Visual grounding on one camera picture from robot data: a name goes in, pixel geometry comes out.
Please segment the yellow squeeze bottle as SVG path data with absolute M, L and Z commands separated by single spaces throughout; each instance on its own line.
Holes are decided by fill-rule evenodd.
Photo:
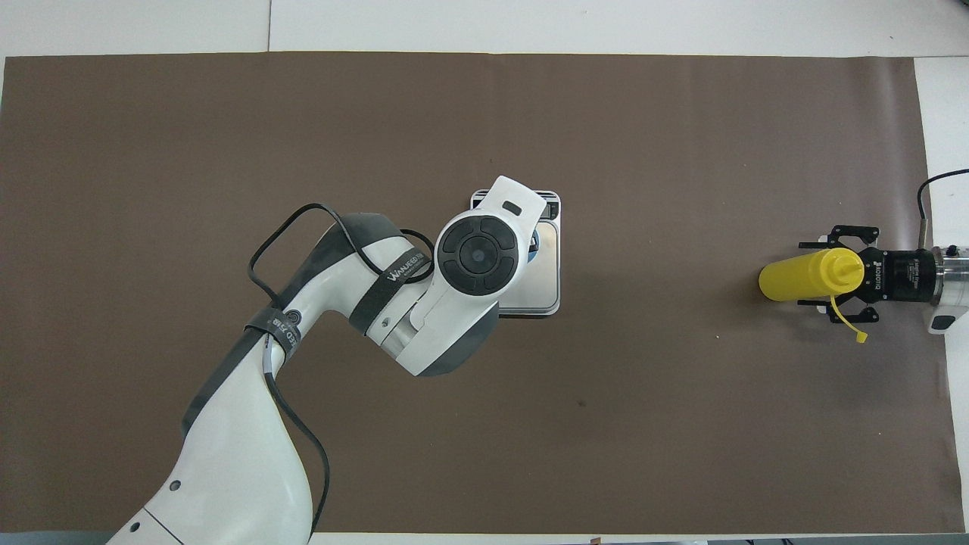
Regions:
M 837 320 L 855 332 L 855 341 L 865 344 L 868 335 L 849 323 L 837 303 L 838 296 L 862 285 L 864 275 L 865 264 L 858 253 L 847 248 L 830 248 L 769 263 L 760 272 L 758 286 L 771 301 L 826 297 Z

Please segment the silver digital kitchen scale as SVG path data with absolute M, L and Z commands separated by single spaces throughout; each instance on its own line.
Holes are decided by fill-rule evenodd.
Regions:
M 513 266 L 519 275 L 506 286 L 491 313 L 498 319 L 544 318 L 556 313 L 561 301 L 561 241 L 562 204 L 553 191 L 537 191 L 544 200 L 542 214 L 534 225 L 525 258 Z M 531 238 L 537 238 L 540 249 L 532 262 L 527 262 Z

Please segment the brown table mat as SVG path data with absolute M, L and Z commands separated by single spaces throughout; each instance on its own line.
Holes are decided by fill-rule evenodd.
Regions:
M 959 532 L 944 341 L 767 301 L 837 223 L 911 248 L 901 58 L 259 53 L 15 58 L 0 107 L 0 531 L 115 532 L 266 303 L 295 208 L 436 237 L 505 175 L 560 193 L 562 303 L 412 377 L 338 315 L 279 384 L 330 531 Z

